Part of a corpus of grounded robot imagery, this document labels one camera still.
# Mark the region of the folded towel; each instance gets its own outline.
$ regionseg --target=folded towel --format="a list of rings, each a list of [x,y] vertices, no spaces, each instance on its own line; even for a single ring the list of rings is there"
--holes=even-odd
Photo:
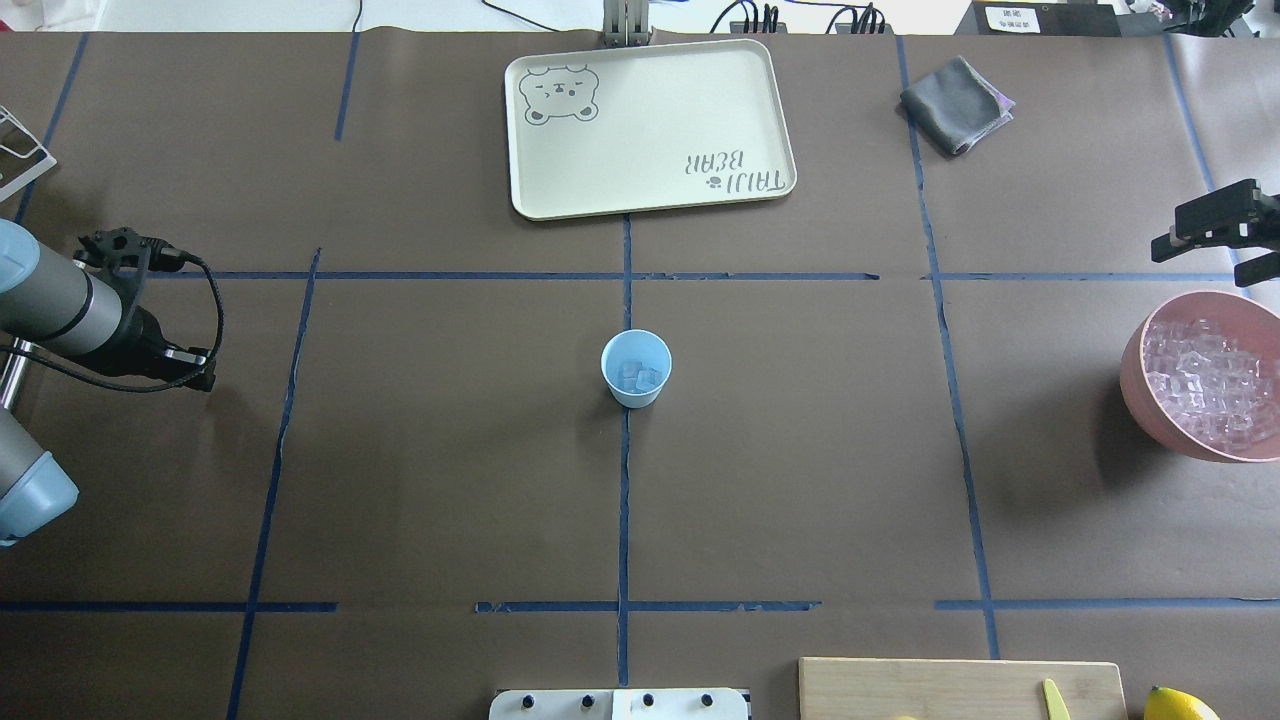
[[[952,155],[969,150],[1014,119],[1009,113],[1014,101],[960,56],[913,83],[901,97],[920,129]]]

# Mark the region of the electrical cable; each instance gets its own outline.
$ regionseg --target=electrical cable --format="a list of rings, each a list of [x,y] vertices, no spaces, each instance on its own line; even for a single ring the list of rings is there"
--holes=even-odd
[[[764,23],[760,32],[778,32],[778,5],[764,4]]]
[[[879,26],[877,29],[877,19],[879,19]],[[874,3],[868,3],[867,8],[863,10],[863,19],[858,23],[859,35],[881,35],[884,32],[884,13],[881,13],[876,8]]]
[[[836,15],[831,19],[831,24],[827,26],[827,33],[831,32],[831,28],[836,27],[836,19],[840,18],[840,15],[845,10],[851,10],[854,13],[854,20],[852,23],[850,23],[850,31],[858,33],[858,24],[859,24],[858,10],[864,9],[861,5],[850,5],[849,3],[826,3],[823,0],[786,0],[786,1],[792,3],[795,5],[813,5],[814,8],[840,8]],[[868,35],[883,35],[884,28],[888,27],[888,22],[887,18],[884,17],[884,13],[879,12],[876,8],[872,8],[870,3],[867,4],[865,9],[872,10],[872,15],[870,18],[868,18],[868,26],[867,26],[868,29],[870,31]]]
[[[850,31],[854,29],[854,27],[858,24],[858,8],[855,8],[854,5],[842,5],[838,10],[836,10],[835,15],[831,15],[831,22],[827,23],[827,29],[822,31],[823,35],[831,33],[831,28],[836,27],[836,20],[840,19],[840,15],[845,14],[845,10],[849,10],[850,13],[854,14],[854,19],[849,20],[849,29]]]
[[[520,13],[516,13],[515,10],[508,10],[508,9],[502,8],[499,5],[494,5],[489,0],[480,0],[480,4],[484,5],[484,6],[486,6],[486,8],[493,8],[494,10],[498,10],[499,13],[507,13],[508,15],[511,15],[513,18],[522,19],[522,20],[525,20],[526,23],[529,23],[531,26],[536,26],[536,27],[540,27],[543,29],[549,29],[552,32],[561,32],[559,29],[553,28],[550,26],[544,26],[543,23],[540,23],[538,20],[531,20],[531,19],[526,18],[525,15],[521,15]]]
[[[749,29],[751,27],[751,13],[748,12],[746,9],[748,5],[751,6],[751,10],[756,12],[756,20],[759,20],[759,14],[758,14],[759,8],[755,6],[755,3],[753,0],[733,0],[733,3],[730,3],[723,10],[721,10],[719,17],[716,18],[714,23],[712,23],[712,29],[707,31],[708,35],[713,35],[716,32],[716,28],[719,27],[721,20],[724,19],[724,15],[727,15],[730,10],[732,10],[739,5],[742,6],[742,29]]]
[[[200,269],[205,272],[205,278],[209,279],[209,287],[210,287],[210,290],[214,293],[214,307],[218,309],[218,332],[214,334],[214,346],[209,350],[209,355],[207,355],[207,359],[205,360],[205,364],[201,365],[200,368],[197,368],[197,369],[187,373],[186,375],[183,375],[183,377],[180,377],[180,378],[178,378],[175,380],[169,380],[169,382],[166,382],[164,384],[159,384],[159,386],[127,386],[127,384],[119,384],[119,383],[110,383],[110,382],[106,382],[106,380],[100,380],[97,378],[86,375],[86,374],[83,374],[83,373],[81,373],[78,370],[73,370],[72,368],[68,368],[65,365],[60,365],[58,363],[54,363],[52,360],[49,360],[49,359],[46,359],[46,357],[36,354],[36,352],[27,352],[26,350],[19,350],[17,347],[0,346],[0,352],[6,352],[9,355],[17,355],[19,357],[26,357],[27,360],[31,360],[32,363],[35,363],[37,365],[49,368],[50,370],[54,370],[55,373],[61,373],[61,374],[64,374],[64,375],[67,375],[69,378],[77,379],[77,380],[79,380],[82,383],[87,383],[87,384],[91,384],[93,387],[100,387],[102,389],[113,389],[113,391],[116,391],[116,392],[132,392],[132,393],[160,392],[160,391],[164,391],[164,389],[170,389],[170,388],[180,387],[180,386],[184,386],[184,384],[189,383],[191,380],[196,379],[202,373],[207,372],[209,368],[211,368],[214,365],[214,360],[218,359],[218,351],[221,350],[221,347],[223,347],[223,329],[227,325],[227,313],[225,313],[225,310],[223,307],[223,295],[221,295],[221,292],[218,291],[218,281],[214,279],[214,272],[209,268],[209,264],[206,264],[204,260],[201,260],[200,258],[196,258],[195,255],[192,255],[189,252],[183,252],[182,254],[182,259],[186,260],[186,261],[188,261],[188,263],[192,263],[195,265],[198,265]]]

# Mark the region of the wooden cutting board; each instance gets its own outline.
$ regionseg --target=wooden cutting board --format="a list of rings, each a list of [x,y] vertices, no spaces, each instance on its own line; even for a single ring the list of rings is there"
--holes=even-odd
[[[1111,662],[800,659],[801,720],[1046,720],[1044,679],[1071,720],[1128,720]]]

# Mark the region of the power strip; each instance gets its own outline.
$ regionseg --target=power strip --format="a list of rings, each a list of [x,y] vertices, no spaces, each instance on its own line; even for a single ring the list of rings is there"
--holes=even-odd
[[[744,33],[746,33],[746,35],[764,35],[763,29],[759,31],[759,32],[755,32],[755,33],[746,32],[746,22],[745,20],[731,20],[728,23],[728,31],[732,32],[732,33],[735,33],[735,35],[744,35]],[[787,23],[783,23],[783,22],[780,20],[778,22],[778,29],[776,29],[773,32],[786,32],[786,31],[787,31]]]
[[[731,688],[503,691],[489,720],[750,720],[748,697]]]
[[[854,32],[852,23],[836,23],[836,35],[858,35]],[[863,35],[881,35],[881,33],[863,33]],[[893,35],[893,26],[884,23],[884,35]]]

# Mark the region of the white label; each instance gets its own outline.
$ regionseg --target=white label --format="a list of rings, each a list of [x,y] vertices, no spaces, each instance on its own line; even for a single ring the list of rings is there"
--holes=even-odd
[[[1001,32],[1039,32],[1034,8],[987,6],[987,26]]]

